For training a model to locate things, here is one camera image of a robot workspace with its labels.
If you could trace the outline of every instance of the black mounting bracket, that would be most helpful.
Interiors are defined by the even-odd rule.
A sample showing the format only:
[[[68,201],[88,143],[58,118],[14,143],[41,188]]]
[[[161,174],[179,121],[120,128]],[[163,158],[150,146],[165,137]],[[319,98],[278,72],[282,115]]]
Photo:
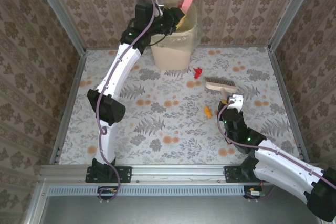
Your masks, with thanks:
[[[120,183],[130,183],[132,178],[132,166],[114,166],[120,176]],[[113,169],[107,164],[99,163],[95,158],[92,166],[88,167],[85,177],[86,183],[118,183]]]
[[[224,166],[226,183],[260,182],[260,179],[258,179],[253,172],[258,162],[259,160],[251,156],[247,156],[241,165]]]

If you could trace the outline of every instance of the brush bristles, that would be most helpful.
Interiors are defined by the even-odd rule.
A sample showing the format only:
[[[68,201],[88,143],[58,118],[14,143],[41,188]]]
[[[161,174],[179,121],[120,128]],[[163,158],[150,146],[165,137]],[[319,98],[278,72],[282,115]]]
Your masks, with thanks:
[[[236,86],[233,81],[225,80],[225,79],[222,79],[222,78],[206,77],[205,81],[212,82],[212,83],[218,83],[218,84],[224,84],[224,85],[228,85],[228,86],[234,86],[234,87]]]

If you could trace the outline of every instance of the red object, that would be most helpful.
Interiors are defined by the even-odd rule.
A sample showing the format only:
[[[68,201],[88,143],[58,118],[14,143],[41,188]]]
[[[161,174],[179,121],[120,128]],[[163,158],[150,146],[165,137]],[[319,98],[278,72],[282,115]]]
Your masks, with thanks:
[[[195,71],[194,78],[197,79],[201,75],[202,69],[201,68],[194,68],[194,71]]]

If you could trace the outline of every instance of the yellow toy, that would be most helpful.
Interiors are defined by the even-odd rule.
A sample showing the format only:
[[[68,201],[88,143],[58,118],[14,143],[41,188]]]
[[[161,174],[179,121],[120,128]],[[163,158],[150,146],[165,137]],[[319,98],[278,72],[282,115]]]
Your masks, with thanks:
[[[212,117],[211,110],[209,109],[208,106],[205,106],[204,113],[208,116],[208,118]]]

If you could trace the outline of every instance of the floral tablecloth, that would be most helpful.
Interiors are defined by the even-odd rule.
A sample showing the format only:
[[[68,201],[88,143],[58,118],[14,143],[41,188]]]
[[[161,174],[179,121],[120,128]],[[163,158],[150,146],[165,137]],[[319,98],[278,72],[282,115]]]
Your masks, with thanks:
[[[98,127],[86,94],[101,82],[115,55],[114,50],[87,51],[60,164],[91,163]],[[198,67],[203,72],[195,80]],[[219,133],[215,115],[221,94],[205,88],[205,77],[233,80],[245,98],[248,127],[299,156],[266,48],[197,48],[181,71],[158,70],[147,49],[121,92],[127,111],[116,136],[117,164],[241,163],[245,155]]]

